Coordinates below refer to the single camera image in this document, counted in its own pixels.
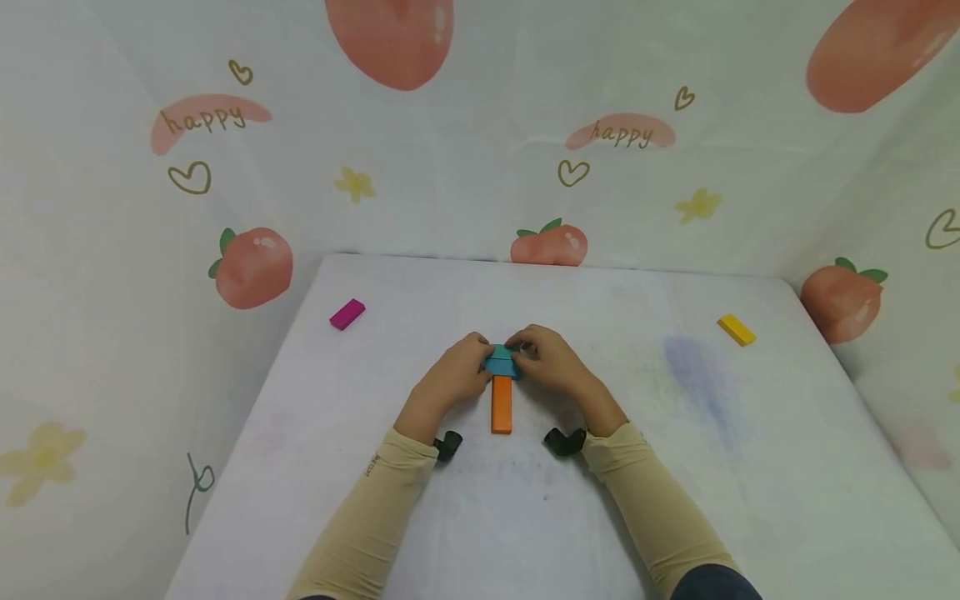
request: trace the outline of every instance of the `pink block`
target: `pink block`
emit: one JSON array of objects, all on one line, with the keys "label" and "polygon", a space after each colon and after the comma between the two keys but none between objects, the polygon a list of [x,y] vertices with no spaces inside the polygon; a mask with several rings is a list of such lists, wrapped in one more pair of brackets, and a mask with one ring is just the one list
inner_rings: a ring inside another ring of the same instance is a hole
[{"label": "pink block", "polygon": [[347,328],[347,325],[353,323],[353,320],[359,317],[360,313],[365,310],[367,310],[367,307],[363,305],[363,302],[354,298],[344,304],[344,307],[338,310],[337,314],[330,317],[330,323],[343,331]]}]

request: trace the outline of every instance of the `pink oval shape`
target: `pink oval shape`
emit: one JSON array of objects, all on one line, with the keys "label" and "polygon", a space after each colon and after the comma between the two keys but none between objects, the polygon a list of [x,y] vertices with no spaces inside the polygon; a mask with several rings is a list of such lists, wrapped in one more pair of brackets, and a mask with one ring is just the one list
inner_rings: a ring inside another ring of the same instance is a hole
[{"label": "pink oval shape", "polygon": [[657,117],[639,112],[617,112],[601,117],[596,122],[572,133],[566,139],[566,148],[577,150],[595,139],[614,141],[614,146],[619,146],[621,141],[626,141],[626,148],[629,148],[633,142],[636,142],[640,148],[646,148],[640,145],[644,142],[646,144],[653,142],[661,148],[669,148],[677,142],[677,135],[673,128]]},{"label": "pink oval shape", "polygon": [[453,38],[453,0],[326,0],[326,18],[350,62],[401,91],[433,79]]},{"label": "pink oval shape", "polygon": [[247,121],[266,123],[274,118],[264,107],[253,100],[229,94],[200,94],[176,101],[162,108],[154,121],[150,134],[150,147],[154,154],[163,156],[180,140],[184,133],[206,129],[213,133],[216,128],[224,131],[228,125],[238,129],[247,127]]},{"label": "pink oval shape", "polygon": [[956,0],[854,0],[810,55],[806,87],[824,108],[863,112],[910,81],[958,28]]}]

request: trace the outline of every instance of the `backdrop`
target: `backdrop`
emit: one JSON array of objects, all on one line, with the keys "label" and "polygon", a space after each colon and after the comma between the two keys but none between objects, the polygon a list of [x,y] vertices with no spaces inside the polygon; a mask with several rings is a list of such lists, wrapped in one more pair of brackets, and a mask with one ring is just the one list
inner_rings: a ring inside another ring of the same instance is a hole
[{"label": "backdrop", "polygon": [[960,540],[958,26],[4,3],[0,597],[162,597],[327,252],[783,277]]}]

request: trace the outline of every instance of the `heart outline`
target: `heart outline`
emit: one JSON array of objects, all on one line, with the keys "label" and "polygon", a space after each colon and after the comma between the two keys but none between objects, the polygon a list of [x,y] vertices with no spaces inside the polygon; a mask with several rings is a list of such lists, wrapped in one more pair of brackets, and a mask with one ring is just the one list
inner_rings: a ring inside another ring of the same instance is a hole
[{"label": "heart outline", "polygon": [[934,246],[933,244],[930,243],[930,234],[933,233],[934,228],[937,227],[937,224],[940,223],[944,215],[948,215],[947,223],[940,228],[940,231],[942,231],[943,233],[960,233],[960,228],[951,227],[951,225],[953,225],[953,219],[955,219],[957,216],[957,211],[953,210],[952,208],[948,208],[947,210],[937,215],[937,218],[933,220],[933,223],[930,224],[930,228],[926,231],[926,238],[925,238],[926,246],[931,250],[942,250],[944,248],[953,246],[957,242],[960,242],[960,237],[958,237],[957,239],[953,240],[949,244],[944,244],[943,246]]},{"label": "heart outline", "polygon": [[[174,175],[176,174],[181,176],[187,181],[192,180],[193,170],[196,169],[198,166],[203,167],[204,170],[206,171],[206,184],[204,185],[204,189],[198,191],[198,190],[190,189],[188,187],[183,187],[183,185],[181,185],[179,181],[174,179]],[[190,166],[187,167],[186,173],[183,173],[177,167],[170,167],[169,169],[167,169],[167,177],[170,178],[170,181],[172,181],[174,185],[178,187],[181,191],[184,191],[187,194],[193,194],[194,196],[202,196],[206,192],[210,191],[210,184],[213,182],[213,177],[212,177],[212,174],[210,173],[210,165],[206,164],[202,160],[194,160],[193,162],[191,162]]]},{"label": "heart outline", "polygon": [[[689,101],[685,105],[680,106],[680,102],[683,100],[686,100],[687,98],[689,98]],[[696,98],[697,98],[697,95],[692,91],[690,91],[690,89],[686,85],[684,85],[683,87],[677,90],[677,96],[676,98],[673,99],[674,112],[680,112],[684,108],[689,107],[691,104],[693,104],[693,101]]]},{"label": "heart outline", "polygon": [[[587,170],[584,171],[583,175],[581,175],[576,180],[574,180],[573,183],[567,183],[566,181],[564,181],[564,172],[563,172],[564,164],[566,164],[566,170],[569,172],[571,176],[573,175],[573,172],[579,169],[580,167],[587,167]],[[557,165],[557,178],[560,179],[560,183],[562,183],[566,187],[573,187],[574,185],[582,181],[584,177],[589,175],[589,172],[590,172],[590,164],[585,161],[578,162],[577,166],[573,166],[573,163],[571,163],[569,160],[565,158],[560,161],[560,164]]]},{"label": "heart outline", "polygon": [[[233,77],[237,80],[237,82],[240,83],[240,85],[250,85],[250,83],[253,81],[253,69],[249,68],[248,66],[240,66],[240,63],[234,59],[230,59],[227,63],[227,66],[230,67],[230,73],[233,74]],[[246,81],[243,81],[243,79],[240,77],[242,74],[250,76]]]}]

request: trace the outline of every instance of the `beige sleeve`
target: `beige sleeve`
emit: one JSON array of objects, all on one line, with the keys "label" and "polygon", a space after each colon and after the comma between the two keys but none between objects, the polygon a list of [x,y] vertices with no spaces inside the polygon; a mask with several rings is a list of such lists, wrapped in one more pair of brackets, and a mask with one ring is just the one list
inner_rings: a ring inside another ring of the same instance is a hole
[{"label": "beige sleeve", "polygon": [[583,454],[610,490],[664,598],[701,564],[722,564],[740,572],[707,518],[632,423],[608,438],[587,434]]},{"label": "beige sleeve", "polygon": [[287,600],[314,595],[379,598],[437,453],[432,446],[388,431],[303,562]]}]

